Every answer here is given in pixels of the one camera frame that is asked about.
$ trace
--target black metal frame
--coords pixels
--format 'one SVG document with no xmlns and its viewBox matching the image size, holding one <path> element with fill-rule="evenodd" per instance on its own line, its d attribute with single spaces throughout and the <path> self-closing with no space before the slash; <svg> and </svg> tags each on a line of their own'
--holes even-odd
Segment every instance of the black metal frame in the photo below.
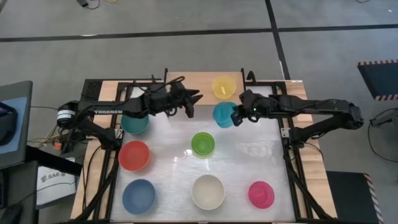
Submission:
<svg viewBox="0 0 398 224">
<path fill-rule="evenodd" d="M 164 80 L 163 82 L 166 82 L 166 78 L 167 78 L 167 68 L 164 71 Z M 246 90 L 247 86 L 269 86 L 272 88 L 272 93 L 273 94 L 280 94 L 282 93 L 283 95 L 287 94 L 287 89 L 286 89 L 286 84 L 285 82 L 259 82 L 256 80 L 256 76 L 255 74 L 250 71 L 245 79 L 245 73 L 244 73 L 244 69 L 241 69 L 241 73 L 242 73 L 242 79 L 243 79 L 243 85 L 244 85 L 244 90 Z M 140 86 L 148 86 L 150 85 L 150 83 L 140 83 Z M 125 99 L 128 98 L 128 96 L 130 95 L 130 91 L 131 91 L 132 85 L 131 83 L 127 83 L 127 82 L 120 82 L 118 83 L 118 89 L 117 89 L 117 93 L 116 93 L 116 101 L 120 100 L 120 96 L 121 96 L 121 92 L 126 89 L 126 96 Z M 285 124 L 283 122 L 282 119 L 277 119 L 278 121 L 278 125 L 279 128 L 287 128 L 284 127 Z M 292 118 L 287 118 L 287 122 L 288 122 L 288 127 L 289 128 L 293 128 L 294 127 L 294 123 L 293 123 L 293 119 Z M 112 117 L 112 121 L 111 121 L 111 126 L 114 127 L 116 124 L 116 115 L 113 115 Z M 286 168 L 288 168 L 288 165 L 290 161 L 290 154 L 289 154 L 289 150 L 290 150 L 290 146 L 289 146 L 289 141 L 286 138 L 283 138 L 281 135 L 281 140 L 282 140 L 282 147 L 284 150 L 284 154 L 288 157 L 288 159 L 285 159 L 285 164 L 286 164 Z M 300 179 L 300 181 L 303 183 L 303 185 L 305 186 L 305 188 L 307 188 L 306 182 L 305 182 L 305 174 L 303 171 L 303 164 L 302 164 L 302 160 L 300 157 L 300 151 L 298 148 L 292 148 L 293 152 L 294 152 L 294 156 L 295 156 L 295 165 L 297 166 L 297 175 Z M 102 170 L 101 170 L 101 177 L 100 177 L 100 183 L 99 186 L 101 186 L 104 182 L 104 179 L 106 178 L 106 174 L 107 174 L 107 170 L 108 170 L 108 165 L 109 165 L 109 160 L 110 160 L 110 152 L 106 152 L 106 155 L 104 157 L 104 163 L 102 166 Z M 288 180 L 289 180 L 289 187 L 290 187 L 290 193 L 292 196 L 292 205 L 293 205 L 293 209 L 294 209 L 294 215 L 295 215 L 295 221 L 296 222 L 305 222 L 305 223 L 339 223 L 339 224 L 362 224 L 359 222 L 342 222 L 340 220 L 324 220 L 324 219 L 313 219 L 313 213 L 312 213 L 312 208 L 308 202 L 308 200 L 304 197 L 304 202 L 305 202 L 305 209 L 306 209 L 306 213 L 307 213 L 307 218 L 302 218 L 301 217 L 301 213 L 300 213 L 300 206 L 299 206 L 299 201 L 298 201 L 298 195 L 297 195 L 297 191 L 296 191 L 296 185 L 295 182 L 293 180 L 293 178 L 291 178 L 291 176 L 288 175 Z M 79 221 L 79 223 L 91 223 L 91 222 L 102 222 L 102 221 L 110 221 L 111 218 L 111 210 L 112 210 L 112 206 L 113 206 L 113 195 L 114 195 L 114 191 L 115 191 L 115 187 L 116 187 L 116 179 L 114 179 L 114 181 L 111 182 L 110 186 L 109 186 L 109 195 L 108 195 L 108 201 L 106 204 L 106 213 L 105 213 L 105 219 L 98 219 L 99 213 L 100 213 L 100 204 L 97 204 L 96 208 L 94 209 L 94 216 L 93 216 L 93 220 L 87 220 L 87 221 Z"/>
<path fill-rule="evenodd" d="M 165 72 L 164 72 L 164 82 L 166 81 L 167 72 L 168 72 L 168 69 L 166 68 Z M 277 92 L 278 89 L 282 92 L 282 94 L 287 94 L 286 85 L 284 82 L 257 82 L 256 76 L 252 71 L 250 71 L 248 73 L 248 76 L 245 80 L 245 74 L 244 74 L 243 68 L 241 69 L 241 73 L 242 73 L 242 79 L 243 79 L 243 83 L 244 83 L 243 84 L 244 90 L 246 90 L 247 86 L 269 86 L 272 88 L 272 94 L 278 94 L 278 92 Z M 127 87 L 127 89 L 126 89 L 126 99 L 127 99 L 127 96 L 129 95 L 129 92 L 132 87 L 129 84 L 131 84 L 131 83 L 122 83 L 121 82 L 118 84 L 116 100 L 120 99 L 121 92 L 125 87 Z M 150 85 L 150 83 L 141 83 L 140 85 L 147 86 L 147 85 Z M 289 123 L 290 128 L 292 128 L 294 126 L 292 118 L 288 119 L 288 123 Z M 115 124 L 116 124 L 116 115 L 113 115 L 111 126 L 114 127 Z M 282 119 L 278 119 L 278 124 L 279 124 L 279 128 L 284 128 L 284 123 L 283 123 Z M 286 139 L 282 138 L 282 135 L 281 135 L 281 140 L 282 140 L 282 147 L 283 147 L 284 151 L 288 152 L 288 150 L 289 150 L 288 142 L 286 141 Z M 297 169 L 298 176 L 300 177 L 300 180 L 305 184 L 305 186 L 307 186 L 305 183 L 305 174 L 303 172 L 303 166 L 302 166 L 302 161 L 301 161 L 301 157 L 300 157 L 300 152 L 298 149 L 294 149 L 294 153 L 295 153 L 295 158 L 296 158 L 296 160 L 295 160 L 296 166 L 298 167 L 298 169 Z M 110 160 L 110 152 L 106 152 L 105 157 L 104 157 L 103 167 L 101 170 L 99 186 L 101 186 L 103 184 L 103 180 L 106 177 L 106 171 L 108 170 L 109 160 Z M 299 202 L 298 202 L 298 198 L 297 198 L 297 191 L 296 191 L 295 184 L 294 184 L 294 181 L 292 180 L 292 178 L 290 176 L 288 176 L 288 179 L 289 179 L 290 193 L 292 196 L 292 203 L 293 203 L 293 208 L 294 208 L 295 219 L 298 220 L 301 218 L 301 215 L 300 215 Z M 110 218 L 111 218 L 111 210 L 112 210 L 112 206 L 113 206 L 113 195 L 114 195 L 115 187 L 116 187 L 116 179 L 111 183 L 111 185 L 109 187 L 108 202 L 106 205 L 106 213 L 105 213 L 106 220 L 110 220 Z M 310 205 L 309 205 L 307 199 L 305 199 L 305 209 L 307 211 L 307 216 L 310 218 L 313 218 L 312 209 L 310 208 Z M 94 216 L 93 216 L 94 219 L 98 219 L 99 212 L 100 212 L 100 203 L 96 206 L 96 208 L 94 210 Z"/>
<path fill-rule="evenodd" d="M 131 81 L 151 81 L 151 78 L 136 78 L 136 79 L 132 79 Z M 133 88 L 133 86 L 131 85 L 132 83 L 130 82 L 119 82 L 118 83 L 118 87 L 116 90 L 116 98 L 115 101 L 119 102 L 120 101 L 120 97 L 121 97 L 121 93 L 123 92 L 124 89 L 126 89 L 126 95 L 124 96 L 124 100 L 127 100 L 131 94 L 131 90 Z M 139 83 L 140 86 L 149 86 L 151 85 L 151 83 Z M 111 125 L 110 127 L 115 128 L 116 127 L 116 118 L 117 115 L 114 114 L 112 115 L 111 118 Z M 104 155 L 104 161 L 103 161 L 103 165 L 101 168 L 101 175 L 99 177 L 99 184 L 98 184 L 98 188 L 100 188 L 106 179 L 107 173 L 108 173 L 108 166 L 109 166 L 109 161 L 111 158 L 111 151 L 106 151 L 105 155 Z M 114 190 L 116 187 L 116 179 L 114 179 L 109 186 L 109 195 L 108 195 L 108 201 L 106 202 L 106 210 L 105 210 L 105 219 L 109 220 L 111 218 L 111 211 L 112 211 L 112 206 L 113 206 L 113 195 L 114 195 Z M 99 219 L 99 215 L 100 215 L 100 210 L 101 210 L 101 200 L 99 200 L 98 204 L 96 205 L 96 207 L 93 210 L 93 220 L 98 220 Z"/>
<path fill-rule="evenodd" d="M 256 76 L 253 73 L 253 71 L 250 71 L 246 77 L 246 81 L 244 82 L 245 90 L 246 90 L 247 86 L 269 86 L 272 88 L 272 94 L 274 94 L 274 95 L 278 94 L 278 89 L 282 92 L 283 95 L 287 94 L 285 82 L 257 82 Z M 279 128 L 293 128 L 294 127 L 292 118 L 287 118 L 289 127 L 284 126 L 284 122 L 283 122 L 282 118 L 278 118 L 277 120 L 278 120 Z M 284 154 L 287 153 L 288 158 L 290 160 L 288 141 L 286 139 L 282 138 L 282 135 L 280 135 L 280 139 L 282 141 L 282 147 L 284 150 Z M 302 164 L 299 150 L 294 149 L 294 154 L 295 154 L 295 158 L 296 158 L 295 161 L 296 161 L 298 176 L 300 177 L 300 180 L 304 183 L 304 185 L 307 187 L 307 184 L 305 182 L 305 174 L 303 171 L 303 164 Z M 300 213 L 299 201 L 297 198 L 297 191 L 295 188 L 294 181 L 289 175 L 288 175 L 288 180 L 289 180 L 290 193 L 292 195 L 294 215 L 295 215 L 295 219 L 298 220 L 299 218 L 301 218 L 301 213 Z M 310 207 L 308 200 L 304 199 L 304 202 L 305 202 L 305 209 L 307 211 L 307 217 L 313 218 L 312 209 Z"/>
</svg>

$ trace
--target brand logo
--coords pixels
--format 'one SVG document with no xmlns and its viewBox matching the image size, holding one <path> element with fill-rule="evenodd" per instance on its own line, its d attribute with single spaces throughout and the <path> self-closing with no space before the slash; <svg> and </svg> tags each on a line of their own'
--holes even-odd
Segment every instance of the brand logo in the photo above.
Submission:
<svg viewBox="0 0 398 224">
<path fill-rule="evenodd" d="M 95 114 L 123 114 L 121 110 L 94 111 Z"/>
</svg>

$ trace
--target yellow object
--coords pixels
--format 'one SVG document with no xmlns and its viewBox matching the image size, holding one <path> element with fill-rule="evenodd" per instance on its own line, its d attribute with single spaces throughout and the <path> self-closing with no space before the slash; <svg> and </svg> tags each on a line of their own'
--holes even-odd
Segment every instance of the yellow object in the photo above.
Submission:
<svg viewBox="0 0 398 224">
<path fill-rule="evenodd" d="M 235 93 L 236 82 L 228 76 L 222 76 L 213 80 L 212 87 L 217 98 L 226 100 Z"/>
</svg>

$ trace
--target wooden table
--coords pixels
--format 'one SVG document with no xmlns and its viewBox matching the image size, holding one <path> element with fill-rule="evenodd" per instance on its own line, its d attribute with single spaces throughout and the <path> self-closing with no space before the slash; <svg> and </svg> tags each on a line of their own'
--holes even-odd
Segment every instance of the wooden table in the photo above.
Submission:
<svg viewBox="0 0 398 224">
<path fill-rule="evenodd" d="M 177 78 L 179 76 L 185 76 L 185 80 L 183 84 L 186 88 L 192 88 L 200 90 L 200 94 L 204 94 L 204 97 L 197 103 L 198 105 L 213 105 L 219 101 L 219 99 L 215 98 L 213 95 L 213 91 L 211 89 L 212 80 L 215 77 L 220 77 L 223 75 L 227 75 L 233 78 L 237 84 L 236 93 L 228 100 L 233 101 L 237 104 L 239 102 L 239 94 L 244 90 L 243 84 L 243 76 L 241 72 L 169 72 L 166 76 L 166 81 Z M 116 90 L 119 82 L 132 82 L 131 80 L 104 80 L 102 82 L 101 91 L 99 93 L 99 101 L 114 101 L 116 97 Z M 145 83 L 147 81 L 137 81 L 138 83 Z M 300 97 L 301 99 L 307 99 L 304 84 L 302 81 L 284 81 L 287 88 L 287 94 L 295 95 Z M 301 114 L 297 117 L 293 118 L 294 125 L 296 127 L 306 127 L 313 123 L 312 117 L 307 114 Z M 111 115 L 101 115 L 95 116 L 94 122 L 103 128 L 107 128 L 111 124 Z M 309 143 L 312 143 L 316 146 L 319 146 L 318 141 L 309 140 Z M 92 140 L 88 143 L 84 167 L 85 170 L 88 168 L 89 160 L 94 153 L 95 149 L 100 146 L 100 142 L 98 140 Z M 93 157 L 93 161 L 90 167 L 90 176 L 88 179 L 88 186 L 86 191 L 86 199 L 87 202 L 90 202 L 94 197 L 95 193 L 98 189 L 98 184 L 100 182 L 101 168 L 103 166 L 104 161 L 104 150 L 99 150 Z M 303 149 L 300 150 L 300 155 L 303 164 L 303 170 L 305 174 L 305 179 L 307 182 L 308 190 L 317 200 L 317 202 L 324 208 L 324 210 L 331 216 L 336 217 L 336 210 L 333 203 L 333 199 L 330 192 L 330 187 L 328 183 L 328 179 L 326 176 L 326 170 L 323 165 L 322 155 L 312 146 L 306 145 Z M 112 160 L 109 163 L 108 171 L 110 171 L 113 162 Z M 301 217 L 307 217 L 305 204 L 302 194 L 299 189 L 297 189 L 297 197 L 298 204 L 300 207 Z M 109 190 L 107 190 L 101 201 L 101 210 L 99 212 L 99 218 L 105 218 L 105 210 L 106 210 L 106 202 L 108 201 Z M 75 218 L 79 216 L 82 211 L 83 205 L 83 182 L 80 181 L 78 184 L 78 189 L 76 192 L 75 203 L 73 204 L 73 210 L 71 214 L 71 218 Z"/>
</svg>

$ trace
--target bowl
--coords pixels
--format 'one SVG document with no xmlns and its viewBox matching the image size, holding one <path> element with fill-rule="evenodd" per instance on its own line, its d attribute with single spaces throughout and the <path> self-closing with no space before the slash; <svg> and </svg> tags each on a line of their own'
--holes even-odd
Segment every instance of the bowl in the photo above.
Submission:
<svg viewBox="0 0 398 224">
<path fill-rule="evenodd" d="M 206 132 L 197 133 L 192 137 L 191 147 L 193 151 L 201 156 L 209 155 L 215 146 L 214 138 Z"/>
<path fill-rule="evenodd" d="M 133 215 L 147 213 L 154 206 L 155 199 L 155 187 L 145 179 L 132 181 L 124 189 L 122 196 L 124 208 Z"/>
<path fill-rule="evenodd" d="M 139 134 L 143 132 L 149 124 L 149 116 L 145 118 L 130 118 L 123 115 L 120 125 L 122 129 L 129 134 Z"/>
<path fill-rule="evenodd" d="M 218 208 L 224 200 L 225 190 L 223 183 L 213 175 L 203 175 L 193 183 L 192 200 L 204 210 Z"/>
<path fill-rule="evenodd" d="M 257 208 L 269 208 L 275 200 L 272 187 L 264 181 L 257 181 L 249 188 L 249 200 Z"/>
<path fill-rule="evenodd" d="M 120 166 L 128 171 L 139 171 L 144 168 L 150 159 L 148 146 L 142 141 L 130 141 L 119 152 Z"/>
<path fill-rule="evenodd" d="M 214 95 L 222 100 L 230 98 L 236 91 L 236 82 L 228 76 L 222 76 L 213 80 L 211 86 Z"/>
<path fill-rule="evenodd" d="M 231 115 L 234 113 L 235 106 L 236 104 L 232 102 L 221 102 L 214 107 L 213 119 L 219 127 L 229 128 L 234 124 Z"/>
</svg>

